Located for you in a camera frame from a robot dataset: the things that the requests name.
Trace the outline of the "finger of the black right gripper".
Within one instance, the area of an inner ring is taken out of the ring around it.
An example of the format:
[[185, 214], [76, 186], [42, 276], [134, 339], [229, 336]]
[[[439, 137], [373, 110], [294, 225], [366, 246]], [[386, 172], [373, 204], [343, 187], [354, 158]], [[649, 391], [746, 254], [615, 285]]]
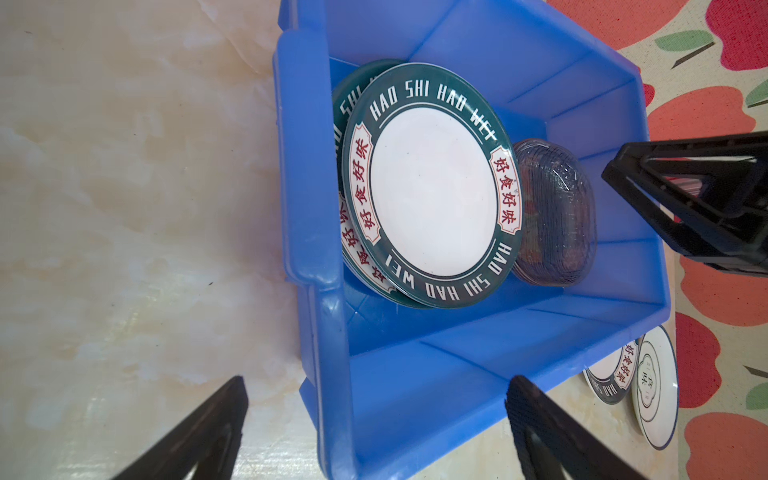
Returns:
[[767, 175], [767, 133], [626, 143], [602, 178], [634, 179], [645, 169], [660, 179], [732, 175], [761, 180]]
[[602, 179], [672, 250], [715, 270], [767, 274], [767, 213], [740, 207], [734, 216], [677, 185], [646, 174], [605, 170]]

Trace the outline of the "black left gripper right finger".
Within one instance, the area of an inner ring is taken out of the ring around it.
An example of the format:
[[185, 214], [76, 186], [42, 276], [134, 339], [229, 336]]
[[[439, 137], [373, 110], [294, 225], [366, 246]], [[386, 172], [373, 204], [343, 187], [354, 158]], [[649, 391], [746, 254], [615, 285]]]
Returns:
[[509, 383], [505, 408], [526, 479], [641, 479], [528, 378]]

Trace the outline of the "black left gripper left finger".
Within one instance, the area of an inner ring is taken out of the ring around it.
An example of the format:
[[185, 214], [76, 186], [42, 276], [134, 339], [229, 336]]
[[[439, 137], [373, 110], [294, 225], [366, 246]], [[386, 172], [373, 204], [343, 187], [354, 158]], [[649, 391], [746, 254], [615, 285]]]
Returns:
[[248, 405], [244, 379], [232, 377], [116, 477], [231, 478]]

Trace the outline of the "clear glass plate small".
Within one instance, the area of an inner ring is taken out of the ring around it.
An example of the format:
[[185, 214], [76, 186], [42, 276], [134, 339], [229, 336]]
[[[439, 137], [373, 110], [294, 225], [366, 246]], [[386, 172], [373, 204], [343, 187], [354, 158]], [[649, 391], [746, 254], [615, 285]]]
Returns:
[[523, 238], [513, 267], [522, 281], [566, 288], [583, 281], [597, 253], [594, 191], [569, 150], [541, 139], [514, 145], [524, 200]]

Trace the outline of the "large green rimmed plate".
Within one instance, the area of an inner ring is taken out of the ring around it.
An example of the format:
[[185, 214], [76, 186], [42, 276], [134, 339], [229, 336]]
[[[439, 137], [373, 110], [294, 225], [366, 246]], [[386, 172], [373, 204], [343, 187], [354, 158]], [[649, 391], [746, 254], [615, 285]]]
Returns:
[[342, 147], [349, 116], [368, 85], [377, 76], [399, 64], [401, 64], [400, 60], [382, 59], [356, 67], [342, 77], [341, 82], [334, 87], [332, 92], [342, 252], [345, 265], [368, 288], [398, 305], [414, 309], [427, 309], [426, 305], [414, 301], [400, 292], [369, 258], [368, 252], [354, 231], [352, 215], [343, 192]]
[[458, 309], [506, 280], [523, 231], [517, 160], [459, 75], [428, 63], [378, 75], [348, 117], [340, 171], [352, 226], [401, 293]]

